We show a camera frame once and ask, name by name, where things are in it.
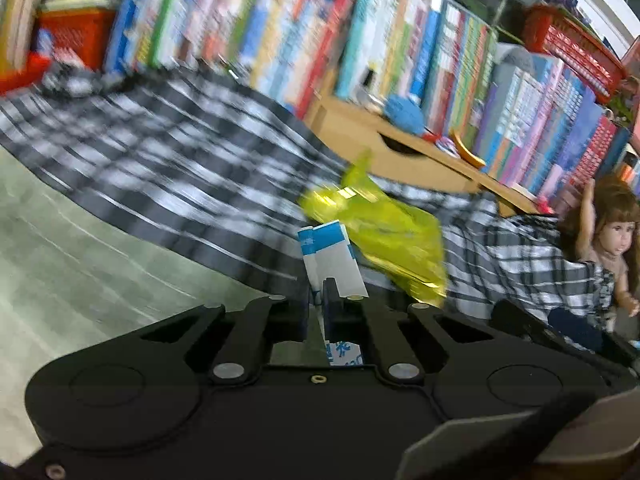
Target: floor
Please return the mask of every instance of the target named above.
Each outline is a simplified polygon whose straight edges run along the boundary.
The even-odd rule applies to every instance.
[[[22,402],[42,365],[199,304],[237,310],[263,293],[98,220],[0,148],[0,461],[39,446]],[[272,361],[326,360],[282,343]]]

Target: red plastic basket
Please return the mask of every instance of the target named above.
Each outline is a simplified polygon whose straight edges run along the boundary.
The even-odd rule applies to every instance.
[[[24,70],[13,72],[7,77],[0,79],[0,95],[39,81],[47,71],[47,68],[49,68],[50,63],[49,58],[31,52],[27,58],[27,66]]]
[[[69,48],[91,70],[102,67],[109,43],[114,10],[82,9],[43,12],[38,26],[52,36],[54,57],[57,50]]]
[[[613,53],[555,7],[531,7],[523,39],[530,52],[562,59],[593,89],[601,104],[609,102],[626,78],[624,67]]]

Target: blue pom-pom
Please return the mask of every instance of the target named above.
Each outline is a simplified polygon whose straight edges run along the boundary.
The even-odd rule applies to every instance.
[[[385,104],[385,115],[396,128],[410,134],[421,135],[424,131],[424,116],[420,107],[411,99],[391,95]]]

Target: plaid cloth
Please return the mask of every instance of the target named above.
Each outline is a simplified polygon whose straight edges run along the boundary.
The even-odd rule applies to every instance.
[[[304,276],[297,205],[337,184],[346,162],[267,97],[210,71],[106,80],[55,67],[0,101],[0,144],[37,177],[123,231],[269,293]],[[495,197],[382,178],[389,195],[442,225],[449,304],[486,319],[504,297],[540,319],[556,306],[601,324],[612,277],[566,261],[555,220],[501,218]],[[358,257],[370,295],[410,299]]]

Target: wooden shelf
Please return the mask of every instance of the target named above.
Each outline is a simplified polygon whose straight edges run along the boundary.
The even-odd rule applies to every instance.
[[[373,174],[446,192],[487,189],[498,196],[500,212],[504,216],[536,212],[534,203],[527,197],[503,186],[464,160],[453,158],[430,142],[402,132],[383,118],[333,97],[330,89],[334,77],[334,74],[327,77],[322,97],[316,101],[305,122],[342,158],[353,162],[368,148],[372,152]]]

